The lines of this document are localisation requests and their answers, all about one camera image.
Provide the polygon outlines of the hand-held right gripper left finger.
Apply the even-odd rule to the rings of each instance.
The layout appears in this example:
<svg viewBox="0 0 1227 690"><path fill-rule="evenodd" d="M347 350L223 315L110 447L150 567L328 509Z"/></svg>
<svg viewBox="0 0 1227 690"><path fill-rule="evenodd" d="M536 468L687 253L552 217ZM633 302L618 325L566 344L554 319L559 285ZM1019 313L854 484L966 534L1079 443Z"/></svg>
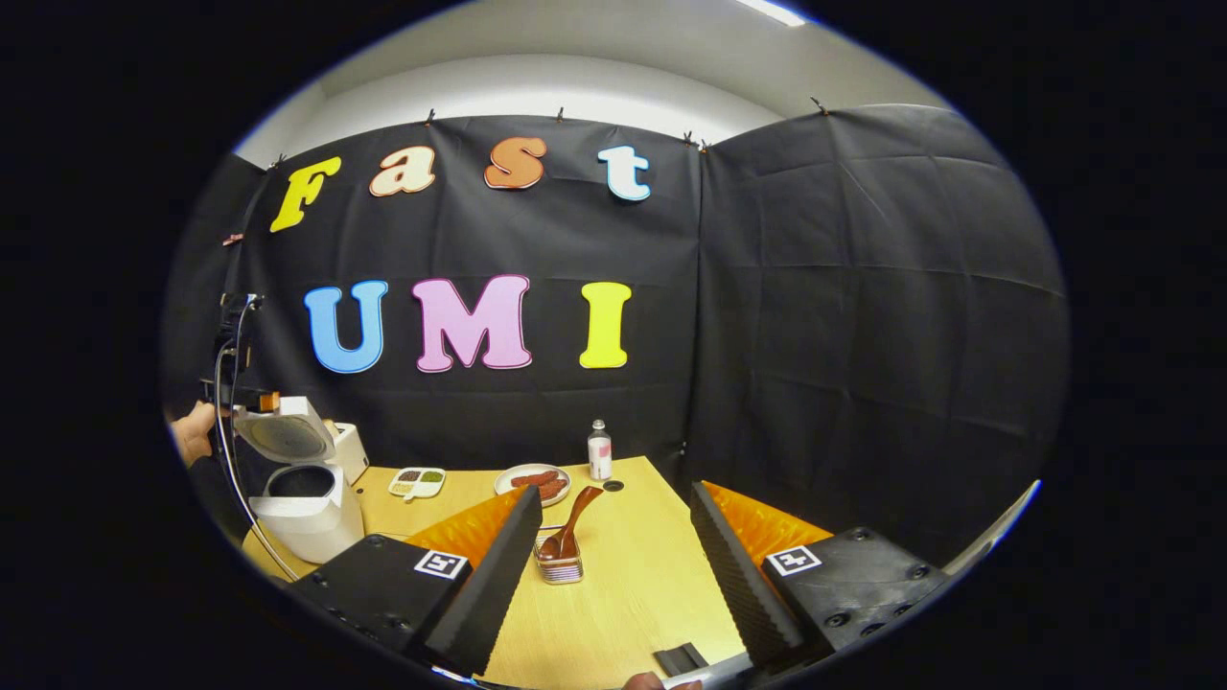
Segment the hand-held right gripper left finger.
<svg viewBox="0 0 1227 690"><path fill-rule="evenodd" d="M391 654L482 676L542 513L525 485L407 540L364 537L290 584L290 598Z"/></svg>

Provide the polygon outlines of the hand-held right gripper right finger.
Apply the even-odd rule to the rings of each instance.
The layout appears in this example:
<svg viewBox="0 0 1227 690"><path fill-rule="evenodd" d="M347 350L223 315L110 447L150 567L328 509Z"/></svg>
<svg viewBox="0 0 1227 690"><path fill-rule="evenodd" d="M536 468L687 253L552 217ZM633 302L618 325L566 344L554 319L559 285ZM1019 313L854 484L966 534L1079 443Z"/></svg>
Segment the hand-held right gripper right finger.
<svg viewBox="0 0 1227 690"><path fill-rule="evenodd" d="M690 516L761 672L788 672L863 643L951 581L867 527L829 533L714 483L693 483Z"/></svg>

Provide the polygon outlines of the wire chopstick holder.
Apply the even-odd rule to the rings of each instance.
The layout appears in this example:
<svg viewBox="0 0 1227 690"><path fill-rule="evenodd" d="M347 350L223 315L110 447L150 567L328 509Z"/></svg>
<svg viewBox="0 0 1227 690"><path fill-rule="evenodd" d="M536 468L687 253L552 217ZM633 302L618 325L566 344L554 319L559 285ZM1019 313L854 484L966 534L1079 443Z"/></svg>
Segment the wire chopstick holder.
<svg viewBox="0 0 1227 690"><path fill-rule="evenodd" d="M537 532L536 541L533 549L534 561L541 577L548 584L577 584L584 578L582 550L577 537L571 537L569 541L566 541L567 551L566 557L544 557L544 541L547 541L548 537L553 537L553 533L562 529L562 525L547 525Z"/></svg>

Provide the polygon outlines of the brown wooden spoon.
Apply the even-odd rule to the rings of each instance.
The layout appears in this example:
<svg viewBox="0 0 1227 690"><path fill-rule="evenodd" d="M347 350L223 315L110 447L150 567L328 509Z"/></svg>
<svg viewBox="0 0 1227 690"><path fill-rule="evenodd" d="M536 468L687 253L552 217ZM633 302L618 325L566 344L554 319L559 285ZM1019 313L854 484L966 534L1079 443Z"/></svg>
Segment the brown wooden spoon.
<svg viewBox="0 0 1227 690"><path fill-rule="evenodd" d="M566 521L564 527L553 533L552 537L544 538L544 541L541 541L541 545L537 549L537 557L540 561L551 564L551 561L561 561L579 556L580 550L575 537L577 523L583 512L587 511L588 506L591 505L601 494L604 494L604 490L595 486L589 486L580 491L575 502L571 506L569 519Z"/></svg>

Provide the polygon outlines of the white rice cooker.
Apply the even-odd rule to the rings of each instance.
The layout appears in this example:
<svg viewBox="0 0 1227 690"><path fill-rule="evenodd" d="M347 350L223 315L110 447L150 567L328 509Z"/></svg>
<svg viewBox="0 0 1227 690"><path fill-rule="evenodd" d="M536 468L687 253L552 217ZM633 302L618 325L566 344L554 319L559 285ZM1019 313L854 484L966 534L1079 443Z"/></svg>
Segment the white rice cooker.
<svg viewBox="0 0 1227 690"><path fill-rule="evenodd" d="M276 413L236 406L238 435L280 469L248 506L260 524L294 557L325 564L364 537L355 485L339 467L329 467L333 435L306 397L281 398Z"/></svg>

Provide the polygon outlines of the small black block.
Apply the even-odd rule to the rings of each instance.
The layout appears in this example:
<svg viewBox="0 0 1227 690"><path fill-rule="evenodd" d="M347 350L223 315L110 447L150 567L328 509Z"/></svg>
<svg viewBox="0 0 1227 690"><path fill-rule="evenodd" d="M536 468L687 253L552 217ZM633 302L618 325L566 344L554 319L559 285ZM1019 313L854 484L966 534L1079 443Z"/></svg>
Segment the small black block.
<svg viewBox="0 0 1227 690"><path fill-rule="evenodd" d="M674 648L655 651L653 652L653 657L667 678L686 676L686 674L701 672L701 669L709 667L706 657L691 642Z"/></svg>

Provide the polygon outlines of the round white plate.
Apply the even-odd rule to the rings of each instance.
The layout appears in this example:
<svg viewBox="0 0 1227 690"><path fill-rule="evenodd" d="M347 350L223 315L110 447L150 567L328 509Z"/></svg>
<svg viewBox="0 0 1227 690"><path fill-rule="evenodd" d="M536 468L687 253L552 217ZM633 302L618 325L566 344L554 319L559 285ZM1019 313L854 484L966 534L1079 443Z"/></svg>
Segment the round white plate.
<svg viewBox="0 0 1227 690"><path fill-rule="evenodd" d="M507 469L507 471L503 471L499 475L499 478L497 478L497 480L494 481L494 491L496 491L497 495L510 494L510 491L518 489L518 487L513 487L510 485L510 480L514 476L521 475L521 474L537 474L537 471L552 471L552 469L555 471L558 471L558 478L562 478L566 481L568 481L568 485L567 485L567 487L561 494L558 494L558 496L556 496L555 498L552 498L551 502L544 503L541 501L541 505L544 505L544 507L557 505L560 501L562 501L562 498L564 498L566 494L568 494L568 491L569 491L569 487L571 487L571 476L569 476L568 471L564 471L564 469L561 469L558 467L548 467L548 464L544 464L544 463L529 463L529 464L521 464L521 467L512 467L512 468Z"/></svg>

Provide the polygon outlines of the white toaster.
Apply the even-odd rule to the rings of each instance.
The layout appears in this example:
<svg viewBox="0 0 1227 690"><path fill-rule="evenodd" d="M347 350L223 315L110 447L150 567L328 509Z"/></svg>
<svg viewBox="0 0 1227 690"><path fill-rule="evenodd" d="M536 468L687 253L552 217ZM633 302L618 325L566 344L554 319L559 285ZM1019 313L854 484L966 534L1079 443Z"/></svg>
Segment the white toaster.
<svg viewBox="0 0 1227 690"><path fill-rule="evenodd" d="M367 451L360 440L360 428L355 424L337 424L333 419L324 419L323 424L333 435L334 443L333 455L324 462L329 467L341 468L346 484L352 486L369 467Z"/></svg>

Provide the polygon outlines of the divided white bean dish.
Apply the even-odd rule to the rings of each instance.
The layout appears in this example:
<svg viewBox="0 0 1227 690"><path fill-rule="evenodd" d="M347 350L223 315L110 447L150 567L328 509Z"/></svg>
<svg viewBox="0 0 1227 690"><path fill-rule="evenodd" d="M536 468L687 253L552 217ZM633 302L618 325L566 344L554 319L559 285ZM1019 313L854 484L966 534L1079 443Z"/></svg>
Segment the divided white bean dish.
<svg viewBox="0 0 1227 690"><path fill-rule="evenodd" d="M410 502L412 498L431 498L440 494L447 473L442 468L410 467L395 471L387 492Z"/></svg>

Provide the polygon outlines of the black backdrop cloth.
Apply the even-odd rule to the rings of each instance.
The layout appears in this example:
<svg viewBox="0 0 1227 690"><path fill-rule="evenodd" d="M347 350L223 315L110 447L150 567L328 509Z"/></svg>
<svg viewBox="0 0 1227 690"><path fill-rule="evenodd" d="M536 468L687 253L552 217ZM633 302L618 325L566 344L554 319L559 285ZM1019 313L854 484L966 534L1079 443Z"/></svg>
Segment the black backdrop cloth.
<svg viewBox="0 0 1227 690"><path fill-rule="evenodd" d="M231 287L264 296L243 381L356 424L374 467L582 463L600 419L680 491L867 525L929 564L1038 478L1070 368L1025 183L933 106L709 149L477 115L272 169L228 153L168 285L172 416L202 397Z"/></svg>

